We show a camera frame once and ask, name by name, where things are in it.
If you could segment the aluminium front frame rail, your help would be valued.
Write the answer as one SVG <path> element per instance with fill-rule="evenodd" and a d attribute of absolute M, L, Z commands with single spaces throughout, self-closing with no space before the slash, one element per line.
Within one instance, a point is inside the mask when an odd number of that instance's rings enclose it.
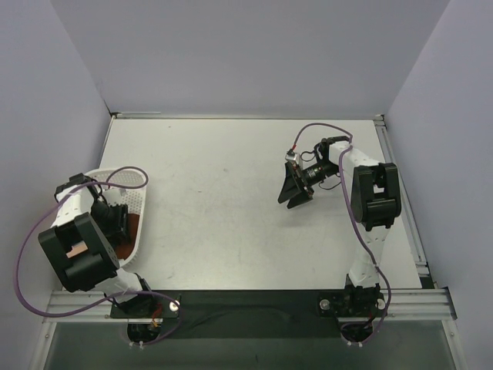
<path fill-rule="evenodd" d="M 101 300 L 96 292 L 56 291 L 47 307 L 46 321 L 97 322 L 115 320 L 129 323 L 161 322 L 186 314 L 217 315 L 268 310 L 283 315 L 313 314 L 356 321 L 386 316 L 389 320 L 443 321 L 457 317 L 447 289 L 381 290 L 379 297 L 342 290 L 257 290 L 257 291 L 162 291 L 158 298 L 144 298 L 131 308 Z"/>

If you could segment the aluminium back frame rail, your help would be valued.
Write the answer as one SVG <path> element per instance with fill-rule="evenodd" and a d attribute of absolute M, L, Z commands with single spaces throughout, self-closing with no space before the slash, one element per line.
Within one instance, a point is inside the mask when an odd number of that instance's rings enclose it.
<path fill-rule="evenodd" d="M 304 120 L 376 120 L 384 121 L 384 114 L 361 115 L 350 114 L 346 116 L 268 116 L 260 114 L 168 114 L 161 112 L 114 112 L 117 119 L 304 119 Z"/>

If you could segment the aluminium frame rail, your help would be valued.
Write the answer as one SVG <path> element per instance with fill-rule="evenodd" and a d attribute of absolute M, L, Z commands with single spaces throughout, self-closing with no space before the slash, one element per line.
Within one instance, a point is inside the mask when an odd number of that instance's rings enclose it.
<path fill-rule="evenodd" d="M 161 322 L 186 314 L 217 315 L 268 310 L 283 315 L 313 314 L 356 321 L 386 316 L 389 320 L 443 321 L 457 317 L 447 289 L 381 290 L 379 297 L 342 290 L 257 290 L 257 291 L 162 291 L 158 298 L 144 298 L 131 308 L 101 300 L 96 292 L 56 291 L 47 307 L 46 321 L 97 322 L 115 320 L 129 323 Z"/>
<path fill-rule="evenodd" d="M 161 112 L 114 112 L 117 119 L 304 119 L 304 120 L 376 120 L 384 121 L 384 114 L 361 115 L 350 114 L 346 116 L 268 116 L 260 114 L 168 114 Z"/>

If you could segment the white plastic basket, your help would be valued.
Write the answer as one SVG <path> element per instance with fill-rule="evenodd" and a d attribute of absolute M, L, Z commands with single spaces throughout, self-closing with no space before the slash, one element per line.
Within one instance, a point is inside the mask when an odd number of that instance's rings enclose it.
<path fill-rule="evenodd" d="M 126 204 L 129 214 L 138 214 L 139 231 L 136 238 L 136 250 L 127 260 L 119 259 L 120 266 L 129 269 L 136 262 L 140 252 L 140 239 L 143 231 L 143 221 L 146 206 L 146 176 L 142 170 L 130 166 L 120 168 L 96 169 L 86 172 L 86 176 L 99 182 L 110 182 L 123 185 L 125 189 L 111 190 L 103 187 L 102 195 L 108 200 L 109 205 Z"/>

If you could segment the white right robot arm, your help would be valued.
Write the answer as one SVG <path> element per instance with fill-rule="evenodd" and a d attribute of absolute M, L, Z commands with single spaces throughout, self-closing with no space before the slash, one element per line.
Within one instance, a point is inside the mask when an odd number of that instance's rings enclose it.
<path fill-rule="evenodd" d="M 361 245 L 347 274 L 356 288 L 377 288 L 384 242 L 401 215 L 397 166 L 382 163 L 354 148 L 347 136 L 321 140 L 314 147 L 315 164 L 303 168 L 301 154 L 285 156 L 285 179 L 277 199 L 288 209 L 312 201 L 314 186 L 338 175 L 350 222 Z"/>

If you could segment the brown towel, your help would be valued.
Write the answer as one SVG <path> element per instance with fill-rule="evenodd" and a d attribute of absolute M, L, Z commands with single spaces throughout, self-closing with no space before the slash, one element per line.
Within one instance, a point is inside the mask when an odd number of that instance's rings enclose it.
<path fill-rule="evenodd" d="M 132 252 L 136 250 L 136 238 L 139 231 L 139 219 L 138 214 L 128 215 L 128 230 L 126 238 L 120 239 L 115 247 L 116 256 L 118 259 L 127 260 L 130 258 Z"/>

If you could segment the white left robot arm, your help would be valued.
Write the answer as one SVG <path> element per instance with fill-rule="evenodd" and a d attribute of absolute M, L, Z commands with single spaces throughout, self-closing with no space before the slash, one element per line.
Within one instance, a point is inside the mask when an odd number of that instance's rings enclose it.
<path fill-rule="evenodd" d="M 78 173 L 56 188 L 55 219 L 38 235 L 67 291 L 102 292 L 140 318 L 154 312 L 156 299 L 145 279 L 126 267 L 139 251 L 148 181 L 131 166 Z"/>

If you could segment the aluminium right side rail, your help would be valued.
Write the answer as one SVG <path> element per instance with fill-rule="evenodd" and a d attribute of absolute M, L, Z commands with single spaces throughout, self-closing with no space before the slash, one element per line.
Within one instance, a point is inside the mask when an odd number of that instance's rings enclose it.
<path fill-rule="evenodd" d="M 392 150 L 390 137 L 388 136 L 384 115 L 376 116 L 373 120 L 373 123 L 385 160 L 387 162 L 397 163 L 394 152 Z M 414 219 L 411 204 L 401 176 L 399 176 L 399 184 L 401 188 L 402 199 L 401 218 L 404 223 L 404 229 L 406 231 L 407 239 L 410 244 L 411 253 L 414 258 L 414 264 L 417 269 L 418 277 L 424 289 L 436 288 L 437 285 L 431 274 L 428 259 L 424 251 L 417 224 Z"/>

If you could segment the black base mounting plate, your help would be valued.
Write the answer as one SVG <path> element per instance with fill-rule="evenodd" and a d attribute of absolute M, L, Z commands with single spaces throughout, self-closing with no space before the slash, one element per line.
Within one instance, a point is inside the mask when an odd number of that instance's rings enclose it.
<path fill-rule="evenodd" d="M 188 290 L 112 303 L 132 338 L 327 338 L 364 341 L 387 315 L 379 288 L 336 290 Z"/>

